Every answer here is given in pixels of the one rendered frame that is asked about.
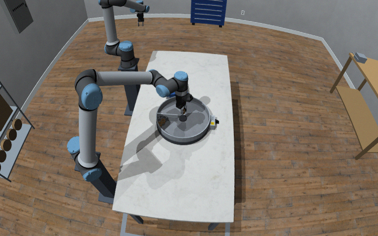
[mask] marble tabletop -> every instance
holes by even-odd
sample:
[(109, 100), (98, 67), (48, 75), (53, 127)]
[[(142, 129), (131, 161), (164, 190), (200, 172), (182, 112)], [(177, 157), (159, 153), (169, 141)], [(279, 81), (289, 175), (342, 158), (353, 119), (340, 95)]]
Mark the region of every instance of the marble tabletop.
[(115, 191), (114, 211), (158, 219), (234, 221), (234, 129), (226, 55), (153, 51), (147, 71), (166, 79), (189, 76), (189, 90), (220, 121), (191, 145), (165, 140), (156, 113), (165, 101), (152, 85), (141, 85)]

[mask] electrical panel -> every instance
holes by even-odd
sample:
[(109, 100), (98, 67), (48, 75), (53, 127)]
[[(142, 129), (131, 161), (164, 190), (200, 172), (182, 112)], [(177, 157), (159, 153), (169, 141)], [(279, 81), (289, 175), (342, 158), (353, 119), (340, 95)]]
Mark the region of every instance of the electrical panel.
[(21, 33), (33, 22), (25, 0), (0, 0), (0, 4), (15, 32)]

